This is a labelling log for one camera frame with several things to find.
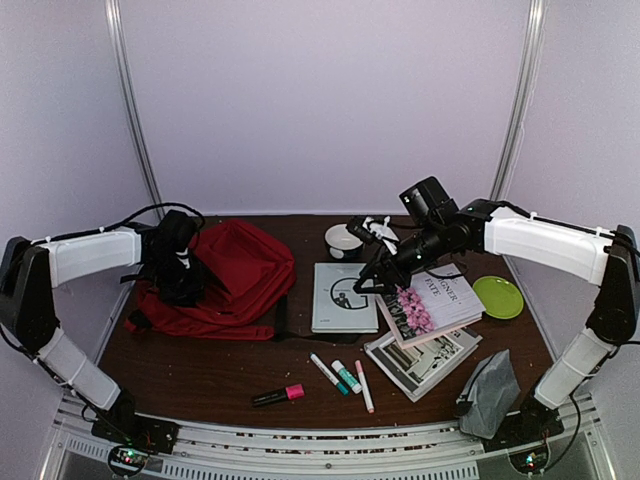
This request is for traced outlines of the Designer Fate flower book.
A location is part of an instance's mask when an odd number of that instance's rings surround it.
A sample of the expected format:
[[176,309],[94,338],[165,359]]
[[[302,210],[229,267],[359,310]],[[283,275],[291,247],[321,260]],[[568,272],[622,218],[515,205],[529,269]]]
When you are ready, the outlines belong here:
[[449,263],[413,276],[407,289],[375,297],[397,344],[407,349],[482,318],[485,307],[458,267]]

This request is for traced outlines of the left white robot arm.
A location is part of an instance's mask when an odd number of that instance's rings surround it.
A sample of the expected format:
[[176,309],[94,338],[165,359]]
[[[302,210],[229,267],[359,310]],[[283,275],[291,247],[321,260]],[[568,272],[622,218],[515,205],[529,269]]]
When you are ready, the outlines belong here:
[[53,291],[72,280],[120,267],[139,267],[160,300],[193,307],[204,295],[205,268],[190,246],[204,223],[183,208],[156,226],[132,218],[81,233],[28,240],[14,237],[1,262],[1,324],[13,348],[92,408],[123,444],[144,433],[133,397],[99,369],[63,331]]

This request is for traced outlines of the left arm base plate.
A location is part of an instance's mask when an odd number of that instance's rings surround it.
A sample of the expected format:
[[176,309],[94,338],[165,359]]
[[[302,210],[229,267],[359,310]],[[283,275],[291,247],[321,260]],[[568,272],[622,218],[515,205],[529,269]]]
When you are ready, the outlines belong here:
[[108,426],[106,422],[98,420],[93,424],[91,434],[112,443],[132,446],[152,454],[171,454],[179,430],[180,427],[175,422],[136,416],[133,426],[128,431]]

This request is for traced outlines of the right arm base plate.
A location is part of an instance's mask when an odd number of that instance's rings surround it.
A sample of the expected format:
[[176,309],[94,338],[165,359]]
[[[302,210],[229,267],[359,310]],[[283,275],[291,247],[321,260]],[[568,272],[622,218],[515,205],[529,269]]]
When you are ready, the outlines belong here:
[[521,411],[505,417],[492,439],[482,441],[485,453],[542,442],[565,431],[557,410]]

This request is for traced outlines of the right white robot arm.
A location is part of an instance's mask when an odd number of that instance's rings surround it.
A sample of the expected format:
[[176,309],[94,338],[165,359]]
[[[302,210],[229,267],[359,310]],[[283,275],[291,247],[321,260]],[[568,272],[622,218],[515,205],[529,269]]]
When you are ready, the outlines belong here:
[[413,234],[395,237],[391,222],[355,216],[349,233],[378,246],[361,273],[359,293],[390,294],[448,254],[475,252],[517,259],[585,282],[593,302],[583,327],[539,378],[512,430],[535,440],[557,409],[587,378],[633,340],[639,320],[639,248],[631,228],[584,227],[545,218],[506,200],[476,199],[460,207],[439,180],[428,177],[399,196]]

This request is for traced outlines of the grey ianra magazine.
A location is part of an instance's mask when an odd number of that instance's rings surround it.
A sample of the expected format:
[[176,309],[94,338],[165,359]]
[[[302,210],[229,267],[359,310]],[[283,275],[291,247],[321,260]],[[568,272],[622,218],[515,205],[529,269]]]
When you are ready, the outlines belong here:
[[389,332],[366,343],[364,351],[416,403],[466,360],[482,340],[480,334],[465,327],[403,349]]

